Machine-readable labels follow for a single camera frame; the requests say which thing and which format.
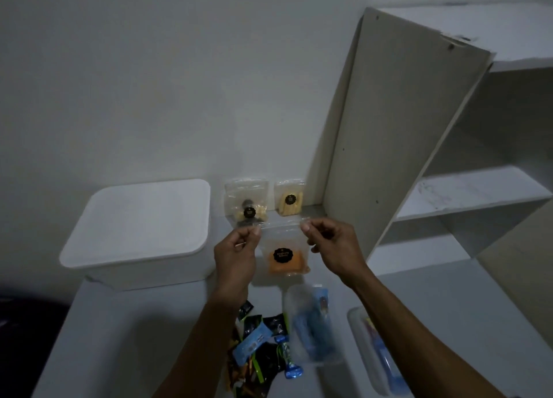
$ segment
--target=orange snack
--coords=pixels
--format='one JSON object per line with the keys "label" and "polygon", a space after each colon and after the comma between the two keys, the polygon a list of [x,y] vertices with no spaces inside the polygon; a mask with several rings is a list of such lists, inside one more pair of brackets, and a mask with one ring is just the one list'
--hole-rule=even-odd
{"label": "orange snack", "polygon": [[272,274],[305,273],[305,260],[300,250],[278,248],[267,259]]}

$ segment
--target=hand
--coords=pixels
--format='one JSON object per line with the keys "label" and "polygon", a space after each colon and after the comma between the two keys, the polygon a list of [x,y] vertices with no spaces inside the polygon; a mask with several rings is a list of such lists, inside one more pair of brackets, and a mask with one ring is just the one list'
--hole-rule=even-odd
{"label": "hand", "polygon": [[311,251],[321,253],[322,261],[345,285],[352,287],[355,278],[369,270],[350,224],[318,218],[302,223],[301,230],[314,245]]}
{"label": "hand", "polygon": [[223,301],[236,310],[248,298],[248,285],[255,273],[255,248],[261,238],[259,227],[233,230],[215,248],[217,287],[214,300]]}

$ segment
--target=forearm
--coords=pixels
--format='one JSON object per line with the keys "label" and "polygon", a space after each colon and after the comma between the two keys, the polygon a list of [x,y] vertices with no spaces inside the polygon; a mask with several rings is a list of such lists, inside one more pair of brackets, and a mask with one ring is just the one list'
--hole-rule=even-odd
{"label": "forearm", "polygon": [[214,294],[153,398],[215,395],[238,308]]}
{"label": "forearm", "polygon": [[417,398],[504,397],[436,338],[367,268],[351,287]]}

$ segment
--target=white storage box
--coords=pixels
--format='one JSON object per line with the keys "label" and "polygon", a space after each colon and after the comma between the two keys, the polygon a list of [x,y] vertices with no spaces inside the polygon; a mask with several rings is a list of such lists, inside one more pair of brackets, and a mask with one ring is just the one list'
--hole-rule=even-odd
{"label": "white storage box", "polygon": [[88,201],[60,262],[117,290],[202,280],[215,268],[209,227],[204,180],[107,187]]}

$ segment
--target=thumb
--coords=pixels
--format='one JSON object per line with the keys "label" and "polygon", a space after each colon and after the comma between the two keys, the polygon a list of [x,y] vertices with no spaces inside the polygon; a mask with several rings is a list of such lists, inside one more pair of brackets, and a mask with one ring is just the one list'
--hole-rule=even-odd
{"label": "thumb", "polygon": [[328,242],[328,239],[323,237],[319,230],[309,223],[302,223],[300,225],[301,231],[308,237],[311,241],[317,244],[319,247],[325,245]]}
{"label": "thumb", "polygon": [[259,240],[261,239],[261,229],[259,227],[253,227],[248,234],[248,238],[245,241],[244,250],[249,250],[252,253],[255,252],[255,248],[257,247],[257,244],[259,244]]}

